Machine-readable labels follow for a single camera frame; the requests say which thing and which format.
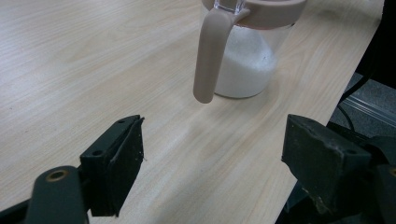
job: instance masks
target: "transparent container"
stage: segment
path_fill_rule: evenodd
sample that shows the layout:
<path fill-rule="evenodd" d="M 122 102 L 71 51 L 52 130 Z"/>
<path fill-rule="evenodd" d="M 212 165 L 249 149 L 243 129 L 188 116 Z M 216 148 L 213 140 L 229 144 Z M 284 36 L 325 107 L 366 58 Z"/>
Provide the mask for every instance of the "transparent container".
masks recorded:
<path fill-rule="evenodd" d="M 291 19 L 287 15 L 285 20 L 278 19 L 280 21 L 276 18 L 288 13 L 288 8 L 264 4 L 285 2 L 297 2 L 289 10 L 299 12 L 291 13 L 298 14 Z M 277 53 L 300 16 L 304 3 L 305 0 L 203 0 L 193 90 L 195 98 L 201 103 L 209 103 L 213 93 L 246 98 L 263 91 L 276 70 Z M 269 15 L 268 10 L 277 11 Z"/>

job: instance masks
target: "beige handle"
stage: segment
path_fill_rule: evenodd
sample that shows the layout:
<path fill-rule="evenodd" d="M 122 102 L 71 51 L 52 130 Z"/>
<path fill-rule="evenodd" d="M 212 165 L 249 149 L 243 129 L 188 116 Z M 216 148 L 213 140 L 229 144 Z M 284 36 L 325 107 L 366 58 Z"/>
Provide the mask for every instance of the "beige handle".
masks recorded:
<path fill-rule="evenodd" d="M 206 15 L 199 39 L 193 87 L 193 94 L 199 102 L 207 104 L 212 101 L 228 35 L 235 23 L 249 12 L 244 8 L 234 15 L 212 8 Z"/>

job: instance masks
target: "wooden table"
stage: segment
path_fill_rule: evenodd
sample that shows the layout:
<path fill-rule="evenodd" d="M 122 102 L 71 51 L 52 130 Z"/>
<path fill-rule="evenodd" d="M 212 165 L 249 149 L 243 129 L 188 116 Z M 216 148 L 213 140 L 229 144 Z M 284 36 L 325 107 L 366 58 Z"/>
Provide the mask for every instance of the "wooden table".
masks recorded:
<path fill-rule="evenodd" d="M 309 0 L 261 94 L 192 96 L 200 3 L 0 3 L 0 210 L 140 114 L 146 161 L 118 219 L 274 223 L 295 179 L 281 162 L 289 113 L 325 124 L 380 22 L 382 0 Z"/>

